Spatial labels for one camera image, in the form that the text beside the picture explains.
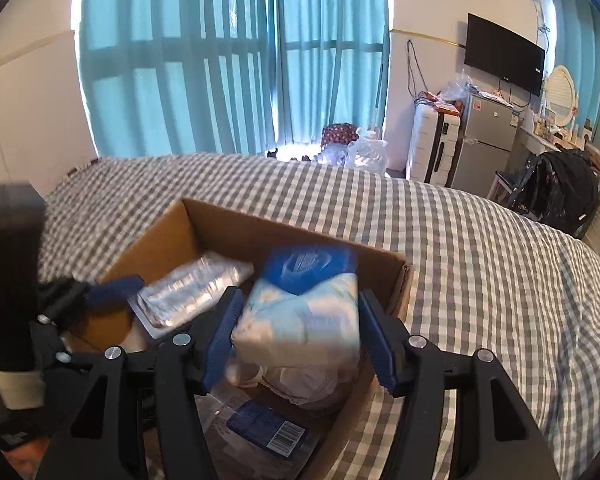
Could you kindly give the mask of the person's left hand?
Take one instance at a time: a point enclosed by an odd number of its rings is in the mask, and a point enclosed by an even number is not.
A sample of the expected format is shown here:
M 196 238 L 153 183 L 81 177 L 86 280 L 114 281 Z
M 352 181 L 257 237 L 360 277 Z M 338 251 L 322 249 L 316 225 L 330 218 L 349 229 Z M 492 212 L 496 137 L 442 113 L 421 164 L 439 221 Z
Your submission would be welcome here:
M 4 452 L 3 455 L 21 478 L 34 479 L 49 444 L 50 439 L 42 437 Z

